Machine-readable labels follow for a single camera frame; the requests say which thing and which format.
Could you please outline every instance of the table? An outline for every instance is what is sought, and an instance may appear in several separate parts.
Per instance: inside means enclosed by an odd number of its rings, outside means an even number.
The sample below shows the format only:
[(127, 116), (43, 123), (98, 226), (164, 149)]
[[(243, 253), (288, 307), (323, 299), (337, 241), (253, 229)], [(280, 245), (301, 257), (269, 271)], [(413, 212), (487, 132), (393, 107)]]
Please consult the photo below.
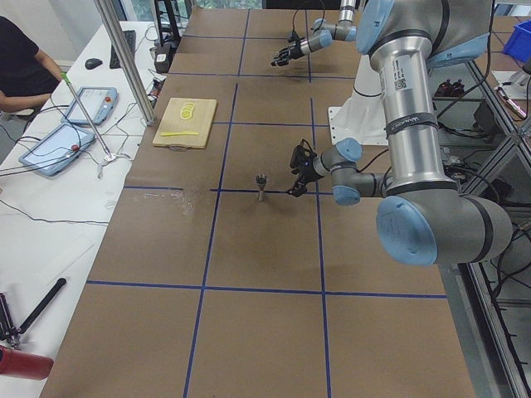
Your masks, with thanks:
[[(152, 42), (149, 39), (155, 38), (156, 33), (149, 28), (152, 25), (148, 22), (122, 22), (124, 30), (137, 31), (135, 62), (146, 88), (153, 80), (150, 72), (153, 69), (153, 59), (149, 54)], [(100, 58), (103, 65), (87, 70), (85, 60), (92, 57)], [(103, 133), (108, 130), (104, 140), (111, 151), (117, 151), (123, 146), (123, 152), (134, 157), (145, 125), (138, 107), (133, 106), (135, 100), (123, 71), (110, 70), (109, 59), (110, 40), (101, 27), (70, 68), (68, 76), (76, 88), (82, 85), (112, 86), (118, 90), (119, 98), (115, 109), (99, 131)], [(51, 98), (59, 105), (69, 104), (72, 97), (65, 83), (61, 82)], [(127, 110), (130, 112), (119, 122), (120, 130), (115, 124)], [(40, 114), (25, 135), (42, 138), (60, 120), (61, 114), (57, 111)], [(26, 145), (31, 146), (32, 142), (26, 142)], [(6, 170), (11, 167), (20, 166), (18, 157), (25, 151), (24, 147), (15, 146), (2, 165), (2, 174), (8, 173)], [(3, 193), (0, 199), (34, 217), (107, 223), (113, 214), (131, 162), (120, 159), (111, 163), (104, 168), (103, 177), (98, 179), (93, 159), (100, 162), (103, 157), (102, 147), (94, 142), (88, 153), (81, 154), (79, 159), (56, 177), (43, 177), (35, 172), (2, 177), (0, 187)], [(67, 279), (67, 285), (22, 338), (23, 351), (55, 358), (104, 237), (106, 224), (94, 226), (35, 222), (1, 203), (0, 220), (0, 291), (7, 296), (16, 325), (22, 323), (58, 278)], [(44, 383), (4, 376), (0, 377), (0, 391), (5, 396), (30, 398), (40, 394)]]
[(42, 397), (474, 396), (439, 271), (385, 254), (379, 200), (340, 208), (328, 179), (284, 194), (293, 147), (329, 147), (359, 62), (334, 43), (270, 67), (292, 15), (193, 11), (155, 114), (216, 99), (207, 148), (154, 148), (146, 129)]

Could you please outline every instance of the person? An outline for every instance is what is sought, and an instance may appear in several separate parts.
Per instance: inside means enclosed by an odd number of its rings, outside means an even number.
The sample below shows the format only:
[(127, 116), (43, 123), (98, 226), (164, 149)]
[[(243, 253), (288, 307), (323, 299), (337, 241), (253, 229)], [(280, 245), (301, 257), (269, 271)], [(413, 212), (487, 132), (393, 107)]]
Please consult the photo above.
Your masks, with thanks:
[(42, 107), (61, 79), (57, 63), (0, 16), (0, 111)]

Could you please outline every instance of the blue tape line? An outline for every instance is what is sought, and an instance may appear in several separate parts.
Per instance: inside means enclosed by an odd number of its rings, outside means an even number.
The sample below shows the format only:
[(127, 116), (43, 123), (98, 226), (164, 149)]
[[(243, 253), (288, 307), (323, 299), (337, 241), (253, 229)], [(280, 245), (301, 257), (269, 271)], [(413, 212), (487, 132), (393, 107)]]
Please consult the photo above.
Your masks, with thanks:
[[(263, 288), (235, 288), (231, 286), (198, 286), (193, 284), (149, 284), (141, 282), (115, 282), (109, 280), (89, 279), (87, 284), (101, 286), (124, 286), (129, 288), (151, 288), (151, 289), (188, 289), (188, 290), (216, 290), (228, 292), (248, 292), (248, 293), (278, 293), (278, 294), (311, 294), (322, 295), (318, 290), (298, 290), (298, 289), (263, 289)], [(371, 293), (371, 292), (324, 292), (327, 296), (354, 296), (354, 297), (378, 297), (385, 299), (447, 299), (445, 294), (405, 294), (405, 293)]]
[[(227, 164), (227, 154), (228, 154), (229, 143), (231, 141), (232, 120), (234, 119), (234, 112), (235, 112), (234, 109), (236, 108), (236, 97), (237, 96), (238, 96), (238, 84), (236, 83), (236, 86), (234, 88), (234, 96), (232, 97), (232, 108), (231, 108), (231, 119), (230, 119), (231, 121), (229, 123), (227, 140), (225, 142), (225, 151), (223, 153), (222, 171), (220, 173), (219, 183), (217, 186), (219, 190), (222, 189), (222, 185), (223, 185), (223, 176), (225, 173), (225, 165)], [(190, 386), (190, 377), (192, 375), (193, 358), (195, 355), (196, 344), (197, 344), (197, 331), (199, 329), (199, 322), (201, 319), (202, 301), (205, 295), (205, 286), (207, 284), (208, 268), (210, 265), (210, 257), (212, 255), (212, 245), (214, 241), (214, 233), (216, 231), (217, 212), (219, 210), (220, 197), (221, 197), (221, 192), (218, 192), (217, 197), (216, 197), (216, 206), (214, 207), (214, 216), (212, 218), (212, 228), (210, 230), (210, 238), (208, 240), (208, 252), (207, 252), (207, 258), (205, 259), (205, 270), (202, 276), (202, 288), (201, 288), (201, 294), (199, 296), (199, 305), (197, 306), (196, 323), (193, 329), (192, 348), (190, 350), (190, 357), (188, 359), (188, 370), (187, 370), (187, 375), (186, 375), (186, 382), (184, 384), (183, 398), (188, 397), (188, 388)]]
[(246, 37), (247, 37), (247, 28), (249, 27), (249, 16), (251, 15), (251, 10), (247, 10), (247, 20), (246, 20), (246, 29), (243, 33), (243, 43), (241, 45), (241, 54), (240, 54), (240, 66), (238, 67), (238, 76), (241, 73), (241, 64), (243, 63), (243, 52), (246, 48)]
[(188, 284), (144, 284), (140, 282), (113, 282), (107, 280), (87, 280), (87, 284), (96, 284), (103, 286), (126, 286), (129, 288), (158, 288), (158, 289), (192, 289), (199, 290), (201, 286), (194, 286)]
[(227, 286), (207, 286), (205, 289), (219, 292), (310, 294), (315, 296), (321, 294), (321, 292), (318, 291), (297, 289), (231, 288)]
[(141, 185), (124, 185), (124, 189), (165, 189), (168, 191), (184, 191), (184, 188), (177, 188), (177, 187), (151, 187), (151, 186), (141, 186)]
[[(287, 123), (253, 123), (253, 122), (212, 122), (212, 124), (232, 124), (242, 126), (280, 126), (280, 127), (312, 127), (311, 124), (287, 124)], [(315, 127), (329, 128), (328, 124), (316, 124)]]
[[(309, 99), (310, 114), (312, 118), (312, 144), (316, 145), (314, 99)], [(319, 237), (319, 266), (321, 272), (321, 303), (323, 306), (323, 335), (324, 335), (324, 364), (326, 368), (326, 391), (328, 398), (332, 398), (332, 376), (330, 373), (330, 350), (329, 350), (329, 320), (326, 309), (326, 278), (324, 272), (324, 246), (323, 227), (321, 222), (321, 202), (319, 199), (319, 181), (315, 182), (315, 203), (317, 205), (317, 232)]]
[[(306, 79), (304, 75), (252, 75), (247, 73), (194, 73), (194, 72), (168, 72), (167, 75), (184, 75), (184, 76), (220, 76), (220, 77), (268, 77), (268, 78), (289, 78), (289, 79)], [(332, 79), (332, 80), (354, 80), (354, 76), (318, 76), (312, 75), (312, 79)]]
[(285, 40), (285, 37), (198, 36), (187, 34), (184, 34), (183, 37), (191, 37), (194, 39)]
[(326, 292), (328, 296), (382, 297), (387, 299), (447, 299), (445, 294), (404, 294), (370, 292)]
[[(231, 193), (258, 193), (257, 189), (230, 189), (230, 188), (222, 188), (222, 189), (216, 189), (211, 188), (210, 192), (231, 192)], [(287, 195), (286, 191), (264, 191), (265, 193), (272, 193), (272, 194), (285, 194)]]
[[(306, 24), (306, 37), (309, 38), (309, 30), (308, 30), (308, 10), (304, 10), (304, 23)], [(306, 57), (308, 59), (308, 81), (312, 82), (312, 65), (310, 61), (311, 54), (308, 54)]]

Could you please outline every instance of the gray robot arm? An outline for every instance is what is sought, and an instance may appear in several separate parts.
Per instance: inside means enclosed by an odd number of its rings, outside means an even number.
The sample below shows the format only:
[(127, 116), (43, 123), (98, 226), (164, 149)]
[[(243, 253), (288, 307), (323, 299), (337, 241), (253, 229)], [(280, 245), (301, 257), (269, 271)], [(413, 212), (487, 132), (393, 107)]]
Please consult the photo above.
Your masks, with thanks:
[[(308, 163), (317, 176), (331, 174), (340, 205), (355, 204), (361, 196), (385, 197), (378, 207), (378, 235), (388, 254), (402, 263), (487, 260), (510, 242), (512, 226), (504, 209), (461, 195), (445, 175), (427, 79), (429, 62), (449, 65), (485, 51), (481, 43), (490, 12), (486, 0), (372, 0), (360, 23), (358, 50), (369, 54), (381, 78), (392, 182), (358, 172), (361, 147), (353, 138)], [(362, 34), (362, 27), (369, 32)]]
[(272, 66), (286, 66), (290, 60), (321, 50), (332, 44), (333, 40), (354, 41), (356, 27), (353, 25), (354, 12), (362, 11), (366, 0), (342, 0), (338, 23), (332, 24), (319, 18), (312, 26), (312, 36), (300, 39), (295, 31), (292, 32), (291, 44), (275, 53)]

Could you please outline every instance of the metal pole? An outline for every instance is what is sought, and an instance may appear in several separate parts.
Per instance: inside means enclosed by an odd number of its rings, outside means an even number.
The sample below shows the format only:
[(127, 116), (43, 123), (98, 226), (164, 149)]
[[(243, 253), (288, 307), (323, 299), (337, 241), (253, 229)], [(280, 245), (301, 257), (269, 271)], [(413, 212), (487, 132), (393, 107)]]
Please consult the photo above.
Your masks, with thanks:
[(129, 82), (129, 87), (131, 88), (131, 91), (133, 91), (133, 96), (146, 120), (146, 124), (150, 125), (155, 120), (153, 108), (151, 107), (148, 96), (144, 91), (139, 71), (134, 64), (133, 55), (131, 54), (131, 51), (129, 51), (127, 43), (125, 42), (124, 33), (122, 32), (113, 4), (111, 0), (94, 0), (94, 3), (101, 15), (101, 20), (105, 25), (105, 29), (109, 34), (110, 42), (116, 50), (120, 65), (122, 66), (125, 77)]
[(76, 91), (74, 90), (74, 87), (72, 87), (72, 83), (68, 79), (68, 76), (66, 75), (65, 72), (63, 72), (61, 74), (63, 76), (63, 80), (66, 83), (66, 86), (70, 89), (70, 92), (74, 96), (74, 99), (76, 100), (77, 106), (80, 107), (81, 111), (83, 112), (83, 115), (86, 117), (87, 122), (89, 122), (89, 125), (94, 130), (94, 134), (95, 134), (96, 138), (98, 139), (98, 142), (103, 147), (103, 152), (105, 152), (105, 155), (107, 157), (106, 159), (107, 160), (111, 160), (113, 158), (113, 155), (110, 152), (109, 147), (105, 144), (105, 141), (102, 139), (100, 132), (98, 131), (98, 129), (94, 125), (94, 122), (92, 121), (92, 118), (90, 117), (89, 113), (87, 112), (85, 106), (81, 102), (80, 97), (77, 95)]

